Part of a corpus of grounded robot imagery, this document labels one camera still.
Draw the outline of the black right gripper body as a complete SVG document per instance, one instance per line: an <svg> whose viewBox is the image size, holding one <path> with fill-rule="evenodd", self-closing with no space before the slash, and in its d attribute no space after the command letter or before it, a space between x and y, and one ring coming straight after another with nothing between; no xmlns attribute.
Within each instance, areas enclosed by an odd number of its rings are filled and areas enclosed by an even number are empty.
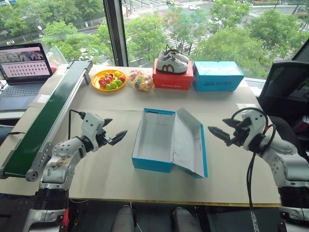
<svg viewBox="0 0 309 232"><path fill-rule="evenodd" d="M238 147L243 146L245 140L247 139L250 129L249 126L251 125L251 120L249 118L244 119L243 121L233 119L233 128L235 129L233 135L234 138L232 139L233 144Z"/></svg>

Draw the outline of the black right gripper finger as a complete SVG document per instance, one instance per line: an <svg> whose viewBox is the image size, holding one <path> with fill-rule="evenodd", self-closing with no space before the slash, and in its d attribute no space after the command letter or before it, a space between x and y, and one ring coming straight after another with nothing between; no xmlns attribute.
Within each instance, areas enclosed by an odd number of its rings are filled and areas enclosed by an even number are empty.
<svg viewBox="0 0 309 232"><path fill-rule="evenodd" d="M232 128L237 128L240 126L241 121L232 119L232 118L225 118L222 120L226 125Z"/></svg>
<svg viewBox="0 0 309 232"><path fill-rule="evenodd" d="M232 145L232 140L230 139L230 135L224 132L222 129L214 126L208 126L208 130L213 134L215 137L223 140L227 146Z"/></svg>

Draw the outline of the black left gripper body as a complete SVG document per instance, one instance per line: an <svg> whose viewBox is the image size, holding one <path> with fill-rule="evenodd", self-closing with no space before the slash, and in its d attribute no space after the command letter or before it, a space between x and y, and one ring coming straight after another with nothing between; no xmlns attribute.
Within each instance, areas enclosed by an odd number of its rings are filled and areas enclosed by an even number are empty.
<svg viewBox="0 0 309 232"><path fill-rule="evenodd" d="M106 144L112 145L112 139L107 136L104 129L102 129L96 134L96 142L98 146L105 146Z"/></svg>

